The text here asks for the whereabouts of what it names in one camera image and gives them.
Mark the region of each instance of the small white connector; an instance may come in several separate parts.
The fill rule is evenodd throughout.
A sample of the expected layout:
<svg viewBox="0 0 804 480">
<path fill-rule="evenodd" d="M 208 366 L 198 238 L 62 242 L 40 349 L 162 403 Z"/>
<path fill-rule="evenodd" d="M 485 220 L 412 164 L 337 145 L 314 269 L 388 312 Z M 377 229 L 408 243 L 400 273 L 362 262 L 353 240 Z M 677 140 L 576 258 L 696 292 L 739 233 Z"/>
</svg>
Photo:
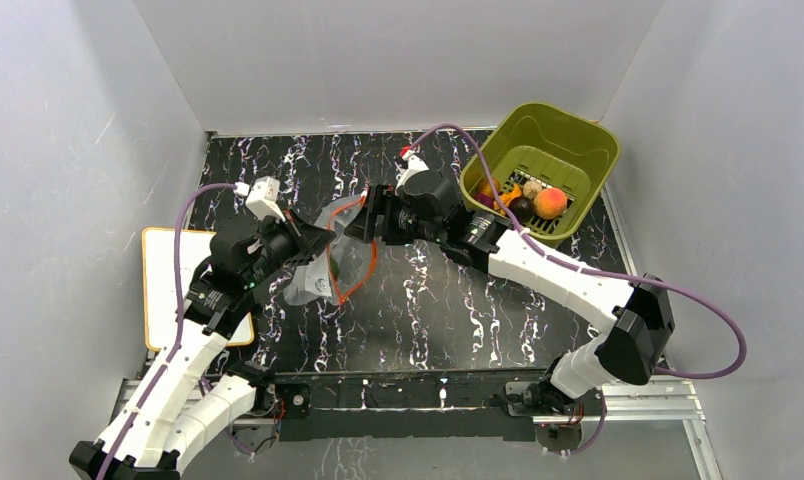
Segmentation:
<svg viewBox="0 0 804 480">
<path fill-rule="evenodd" d="M 240 195 L 241 197 L 249 196 L 250 188 L 248 183 L 237 182 L 235 185 L 237 185 L 237 188 L 234 190 L 234 193 Z"/>
</svg>

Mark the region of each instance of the orange fruit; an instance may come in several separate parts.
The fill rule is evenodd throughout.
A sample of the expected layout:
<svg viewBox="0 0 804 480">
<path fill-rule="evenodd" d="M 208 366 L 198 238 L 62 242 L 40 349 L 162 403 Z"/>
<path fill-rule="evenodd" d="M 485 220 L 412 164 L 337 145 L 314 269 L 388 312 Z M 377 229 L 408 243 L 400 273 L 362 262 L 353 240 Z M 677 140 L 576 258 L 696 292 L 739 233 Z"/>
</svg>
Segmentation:
<svg viewBox="0 0 804 480">
<path fill-rule="evenodd" d="M 546 188 L 535 196 L 535 213 L 544 220 L 552 220 L 567 210 L 567 194 L 560 188 Z"/>
<path fill-rule="evenodd" d="M 493 183 L 496 184 L 496 188 L 499 188 L 499 186 L 502 185 L 502 182 L 500 182 L 496 177 L 493 177 Z M 476 193 L 483 193 L 490 198 L 496 197 L 496 195 L 493 194 L 493 189 L 490 188 L 490 184 L 487 183 L 487 178 L 483 178 L 481 182 L 479 182 L 479 188 Z"/>
<path fill-rule="evenodd" d="M 515 183 L 514 184 L 514 189 L 511 190 L 510 193 L 503 193 L 502 195 L 499 196 L 499 199 L 502 200 L 502 203 L 504 203 L 505 206 L 507 207 L 508 204 L 511 203 L 511 200 L 514 200 L 515 198 L 521 197 L 521 196 L 523 196 L 523 190 L 520 188 L 519 185 L 517 185 Z M 496 209 L 496 212 L 500 213 L 502 215 L 505 215 L 505 211 L 503 211 L 501 208 L 499 208 L 499 204 L 497 204 L 496 202 L 493 202 L 493 203 L 494 203 L 494 207 Z"/>
</svg>

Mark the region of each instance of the plastic bag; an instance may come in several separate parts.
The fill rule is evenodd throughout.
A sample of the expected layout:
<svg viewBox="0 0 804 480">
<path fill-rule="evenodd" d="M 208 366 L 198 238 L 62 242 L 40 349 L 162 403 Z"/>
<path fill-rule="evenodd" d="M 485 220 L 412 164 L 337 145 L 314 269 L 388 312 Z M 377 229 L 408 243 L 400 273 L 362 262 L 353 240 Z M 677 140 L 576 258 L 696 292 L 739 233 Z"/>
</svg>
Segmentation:
<svg viewBox="0 0 804 480">
<path fill-rule="evenodd" d="M 372 275 L 376 263 L 375 242 L 365 244 L 343 234 L 343 229 L 361 211 L 363 198 L 361 195 L 338 198 L 322 209 L 314 225 L 334 231 L 337 238 L 322 256 L 296 268 L 290 285 L 284 289 L 285 302 L 304 305 L 326 298 L 340 305 Z"/>
</svg>

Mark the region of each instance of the white cutting board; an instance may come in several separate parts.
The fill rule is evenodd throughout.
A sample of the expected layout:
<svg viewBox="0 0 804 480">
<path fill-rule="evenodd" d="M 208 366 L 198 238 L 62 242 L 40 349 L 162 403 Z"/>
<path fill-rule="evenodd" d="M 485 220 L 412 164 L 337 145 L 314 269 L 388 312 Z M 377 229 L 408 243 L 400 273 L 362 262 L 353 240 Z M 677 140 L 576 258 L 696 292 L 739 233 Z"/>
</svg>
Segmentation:
<svg viewBox="0 0 804 480">
<path fill-rule="evenodd" d="M 146 347 L 159 351 L 175 342 L 175 274 L 172 268 L 174 230 L 150 227 L 143 230 L 143 317 Z M 196 266 L 210 255 L 214 232 L 181 231 L 181 288 L 187 293 Z M 251 314 L 240 322 L 229 347 L 252 343 Z"/>
</svg>

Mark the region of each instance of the orange rim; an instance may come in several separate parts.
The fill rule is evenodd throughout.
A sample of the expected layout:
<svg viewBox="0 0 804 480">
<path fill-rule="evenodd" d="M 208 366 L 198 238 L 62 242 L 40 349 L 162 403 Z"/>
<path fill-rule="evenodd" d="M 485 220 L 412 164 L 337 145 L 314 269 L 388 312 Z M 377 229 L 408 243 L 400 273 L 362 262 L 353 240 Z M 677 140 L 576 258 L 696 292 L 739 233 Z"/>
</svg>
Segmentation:
<svg viewBox="0 0 804 480">
<path fill-rule="evenodd" d="M 350 208 L 350 207 L 354 207 L 356 204 L 360 204 L 361 206 L 363 206 L 365 201 L 366 201 L 366 198 L 361 197 L 358 200 L 355 200 L 352 203 L 348 203 L 346 205 L 343 205 L 342 207 L 337 208 L 337 210 L 331 212 L 331 216 L 328 218 L 328 223 L 326 224 L 326 227 L 325 227 L 326 230 L 331 228 L 331 222 L 333 221 L 334 217 L 336 217 L 337 214 L 339 214 L 341 211 L 346 210 L 347 208 Z M 352 287 L 352 289 L 347 291 L 345 294 L 340 293 L 340 286 L 337 284 L 337 277 L 331 271 L 331 245 L 325 247 L 326 262 L 328 263 L 328 273 L 329 273 L 329 276 L 331 277 L 331 284 L 334 286 L 334 292 L 337 294 L 337 298 L 340 300 L 340 304 L 343 304 L 343 302 L 345 302 L 349 298 L 349 295 L 352 295 L 355 292 L 355 290 L 361 288 L 361 286 L 364 285 L 364 283 L 367 282 L 367 280 L 370 278 L 370 276 L 372 276 L 373 270 L 375 270 L 375 266 L 376 266 L 376 259 L 378 257 L 378 248 L 376 247 L 375 240 L 373 240 L 371 247 L 372 248 L 370 249 L 371 250 L 371 252 L 370 252 L 370 266 L 369 266 L 369 269 L 367 270 L 367 274 L 364 276 L 364 278 L 361 279 L 360 282 L 358 282 L 358 284 L 356 284 L 354 287 Z"/>
</svg>

